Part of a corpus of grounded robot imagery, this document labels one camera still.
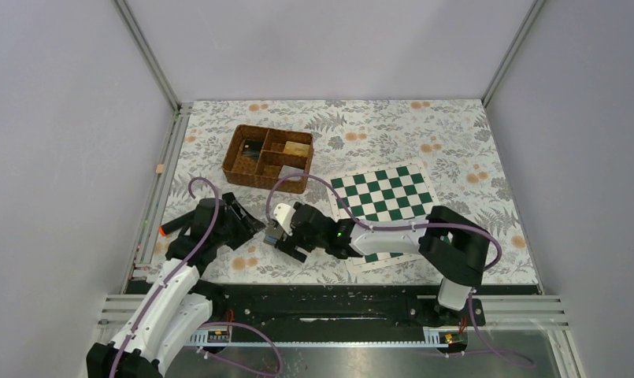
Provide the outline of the silver metal card holder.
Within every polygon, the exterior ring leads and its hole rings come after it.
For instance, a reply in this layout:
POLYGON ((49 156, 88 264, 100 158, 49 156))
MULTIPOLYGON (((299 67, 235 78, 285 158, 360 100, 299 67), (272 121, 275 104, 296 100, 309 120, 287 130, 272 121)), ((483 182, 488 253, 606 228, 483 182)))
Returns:
POLYGON ((284 237, 284 229, 276 221, 271 222, 265 229, 263 242, 275 247, 277 242, 284 237))

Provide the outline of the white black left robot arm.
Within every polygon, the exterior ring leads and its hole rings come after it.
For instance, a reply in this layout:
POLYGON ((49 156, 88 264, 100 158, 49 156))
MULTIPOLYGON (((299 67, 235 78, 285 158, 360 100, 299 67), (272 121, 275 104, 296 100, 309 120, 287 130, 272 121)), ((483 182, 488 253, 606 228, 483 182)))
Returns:
POLYGON ((227 313, 223 287, 202 280, 218 250, 237 249, 265 224, 231 192, 204 198, 195 209, 160 227, 178 234, 139 308, 108 343, 95 343, 86 356, 89 377, 163 377, 178 352, 202 325, 227 313))

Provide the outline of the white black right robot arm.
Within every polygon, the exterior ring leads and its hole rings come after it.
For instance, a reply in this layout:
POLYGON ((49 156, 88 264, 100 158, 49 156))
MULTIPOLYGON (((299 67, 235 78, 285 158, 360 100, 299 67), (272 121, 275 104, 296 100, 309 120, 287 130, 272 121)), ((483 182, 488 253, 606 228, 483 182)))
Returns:
POLYGON ((434 312, 444 324, 465 315, 473 289, 482 283, 491 235, 446 206, 408 220, 334 220, 300 202, 280 203, 270 215, 265 243, 305 261, 319 248, 338 259, 398 253, 425 258, 442 276, 434 312))

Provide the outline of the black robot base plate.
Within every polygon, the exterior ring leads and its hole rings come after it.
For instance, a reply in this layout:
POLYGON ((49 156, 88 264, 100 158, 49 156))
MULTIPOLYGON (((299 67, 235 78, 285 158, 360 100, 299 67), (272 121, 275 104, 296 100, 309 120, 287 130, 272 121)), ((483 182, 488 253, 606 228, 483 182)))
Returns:
POLYGON ((260 331, 275 343, 418 342, 424 328, 459 329, 486 323, 480 300, 474 309, 438 305, 438 286, 252 285, 199 281, 191 293, 213 303, 212 322, 231 315, 235 343, 258 342, 260 331))

